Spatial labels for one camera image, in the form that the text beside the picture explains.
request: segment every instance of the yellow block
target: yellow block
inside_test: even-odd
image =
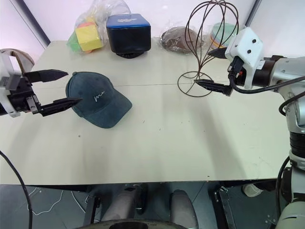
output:
[[[95,25],[88,25],[75,29],[78,43],[83,51],[98,49],[102,47],[99,34]]]

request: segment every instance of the brown hat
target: brown hat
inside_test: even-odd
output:
[[[185,27],[173,27],[168,31],[164,32],[161,36],[161,45],[166,50],[181,52],[181,53],[190,53],[190,49],[187,46],[191,47],[192,42],[195,45],[197,40],[197,33],[193,30],[189,30],[186,32],[186,40],[185,40]],[[197,43],[197,47],[200,47],[201,41]]]

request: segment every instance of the white table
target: white table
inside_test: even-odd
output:
[[[228,82],[228,64],[214,60],[203,71]],[[33,70],[43,69],[69,76],[35,83],[42,104],[65,97],[72,72],[92,71],[109,77],[133,107],[111,129],[96,127],[71,109],[47,117],[0,117],[0,148],[28,185],[274,178],[288,155],[279,94],[188,97],[176,81],[196,70],[194,57],[167,52],[156,41],[131,60],[108,47],[79,55],[65,42],[52,42]],[[3,160],[0,183],[19,183]]]

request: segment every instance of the dark floor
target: dark floor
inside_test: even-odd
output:
[[[198,218],[200,229],[216,229],[216,218],[208,190],[215,190],[219,182],[166,182],[149,183],[149,195],[146,212],[137,219],[169,220],[169,197],[176,189],[187,192]],[[97,185],[91,192],[83,193],[74,191],[74,195],[83,208],[86,209],[85,199],[88,195],[99,195],[102,197],[102,204],[97,209],[95,218],[99,220],[114,197],[125,187],[123,184]],[[35,187],[27,187],[31,193]],[[37,188],[30,196],[32,207],[35,213],[48,211],[52,204],[61,197],[62,190]],[[231,189],[228,192],[232,200],[232,212],[236,228],[245,227],[247,221],[259,222],[258,225],[268,228],[266,220],[273,220],[274,214],[274,193],[263,192],[255,198],[247,198],[241,193],[240,187]],[[33,216],[33,229],[74,229],[82,226],[84,212],[73,199],[70,191],[63,191],[60,202],[54,205],[52,210]],[[0,185],[0,229],[26,229],[28,226],[27,203],[20,186]]]

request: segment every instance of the blue storage box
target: blue storage box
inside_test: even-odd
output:
[[[151,25],[138,13],[112,15],[106,27],[111,50],[119,56],[134,58],[151,48]]]

